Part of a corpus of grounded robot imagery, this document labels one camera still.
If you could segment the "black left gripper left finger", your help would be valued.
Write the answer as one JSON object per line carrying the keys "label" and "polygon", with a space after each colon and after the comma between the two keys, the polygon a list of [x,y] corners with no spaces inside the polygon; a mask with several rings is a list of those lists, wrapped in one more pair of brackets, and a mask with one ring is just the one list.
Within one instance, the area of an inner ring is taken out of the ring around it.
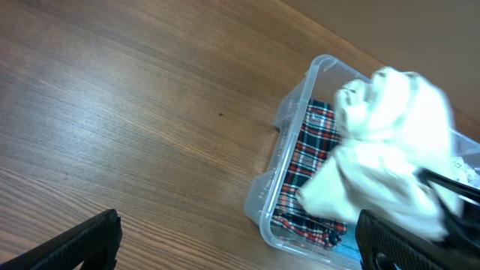
{"label": "black left gripper left finger", "polygon": [[2,263],[1,270],[113,270],[121,240],[121,218],[108,209]]}

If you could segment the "cream sweatshirt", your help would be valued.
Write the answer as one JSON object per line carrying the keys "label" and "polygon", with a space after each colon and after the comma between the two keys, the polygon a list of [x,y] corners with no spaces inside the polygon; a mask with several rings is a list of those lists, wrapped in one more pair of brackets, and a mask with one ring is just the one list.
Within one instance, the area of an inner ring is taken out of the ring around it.
{"label": "cream sweatshirt", "polygon": [[383,67],[370,82],[354,79],[336,93],[340,143],[297,191],[314,217],[354,224],[362,210],[427,240],[448,231],[445,210],[458,215],[459,196],[420,182],[427,169],[455,179],[454,120],[442,90],[415,72]]}

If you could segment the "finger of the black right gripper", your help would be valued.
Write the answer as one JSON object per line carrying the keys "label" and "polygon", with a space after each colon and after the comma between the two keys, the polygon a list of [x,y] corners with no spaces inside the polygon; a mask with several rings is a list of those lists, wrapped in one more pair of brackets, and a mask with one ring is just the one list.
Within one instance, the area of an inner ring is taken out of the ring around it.
{"label": "finger of the black right gripper", "polygon": [[[429,188],[432,184],[437,184],[442,188],[446,188],[453,193],[466,197],[470,203],[476,203],[479,209],[479,190],[469,187],[468,185],[458,183],[446,178],[429,169],[419,169],[416,173],[418,180],[427,185]],[[466,220],[454,214],[446,203],[440,198],[437,191],[433,191],[440,208],[443,212],[443,223],[448,231],[449,238],[452,243],[460,245],[463,248],[478,248],[479,247],[479,222]]]}

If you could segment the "red plaid shirt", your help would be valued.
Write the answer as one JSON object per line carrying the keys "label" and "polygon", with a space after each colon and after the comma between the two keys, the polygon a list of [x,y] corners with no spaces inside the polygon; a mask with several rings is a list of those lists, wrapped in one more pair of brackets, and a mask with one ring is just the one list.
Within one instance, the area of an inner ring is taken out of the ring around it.
{"label": "red plaid shirt", "polygon": [[324,249],[341,243],[341,237],[347,233],[347,224],[309,215],[296,199],[296,193],[323,165],[340,139],[335,129],[333,106],[309,100],[271,219],[272,226]]}

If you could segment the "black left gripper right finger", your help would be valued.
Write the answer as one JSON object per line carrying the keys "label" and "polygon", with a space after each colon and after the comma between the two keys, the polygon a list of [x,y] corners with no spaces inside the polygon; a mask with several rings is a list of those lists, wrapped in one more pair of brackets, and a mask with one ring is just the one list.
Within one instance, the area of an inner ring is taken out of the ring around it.
{"label": "black left gripper right finger", "polygon": [[450,214],[446,240],[424,240],[363,210],[355,229],[363,269],[479,270],[479,227]]}

